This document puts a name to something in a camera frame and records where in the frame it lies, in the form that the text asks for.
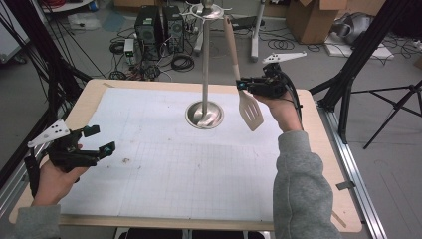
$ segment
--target person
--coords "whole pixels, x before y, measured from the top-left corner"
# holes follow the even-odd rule
[[[331,223],[332,191],[322,175],[322,161],[311,152],[308,134],[293,104],[285,93],[272,100],[254,96],[270,109],[282,134],[280,156],[274,181],[273,214],[277,239],[341,238]],[[32,206],[20,208],[16,235],[21,238],[59,238],[60,199],[87,168],[64,173],[50,161],[41,168],[40,186]]]
[[[48,160],[40,169],[40,182],[31,207],[19,208],[15,225],[18,239],[60,238],[59,201],[71,190],[75,181],[88,169],[76,167],[65,173]]]
[[[279,124],[280,156],[273,189],[273,218],[277,239],[341,238],[331,223],[333,196],[322,175],[322,161],[311,152],[292,95],[280,99],[254,96],[270,109]]]

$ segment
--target aluminum frame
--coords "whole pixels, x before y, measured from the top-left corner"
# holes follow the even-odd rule
[[[374,239],[386,239],[387,235],[385,234],[384,227],[382,226],[381,220],[378,217],[378,214],[375,210],[375,207],[370,199],[369,193],[366,189],[363,178],[360,175],[359,168],[357,167],[356,161],[351,153],[350,147],[348,144],[345,144],[341,140],[341,136],[338,133],[338,119],[335,113],[327,112],[325,109],[318,106],[317,110],[321,117],[326,119],[329,128],[326,128],[332,135],[335,146],[339,153],[342,166],[347,173],[348,180],[354,182],[355,187],[350,189],[353,191],[361,212],[365,218],[366,225],[369,229],[372,238]]]

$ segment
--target gray sleeve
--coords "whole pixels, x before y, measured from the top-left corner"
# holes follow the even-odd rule
[[[273,191],[276,238],[341,238],[330,221],[332,191],[322,175],[321,159],[311,152],[308,134],[283,133],[279,149]]]
[[[59,230],[60,205],[19,208],[15,225],[17,239],[56,239]]]

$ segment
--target grid paper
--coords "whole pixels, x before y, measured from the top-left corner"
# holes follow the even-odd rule
[[[185,111],[201,97],[107,89],[89,123],[101,132],[80,143],[90,150],[115,141],[116,150],[75,184],[62,213],[272,221],[277,123],[260,104],[265,121],[251,132],[238,95],[209,94],[224,119],[213,129],[195,128]]]

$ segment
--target hand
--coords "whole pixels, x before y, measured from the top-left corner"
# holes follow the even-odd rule
[[[48,160],[41,167],[39,187],[32,206],[56,205],[68,195],[75,181],[87,170],[87,167],[75,167],[65,173]]]
[[[289,92],[286,92],[280,99],[269,99],[257,95],[254,95],[254,98],[268,106],[271,115],[279,123],[279,128],[283,132],[303,130]]]

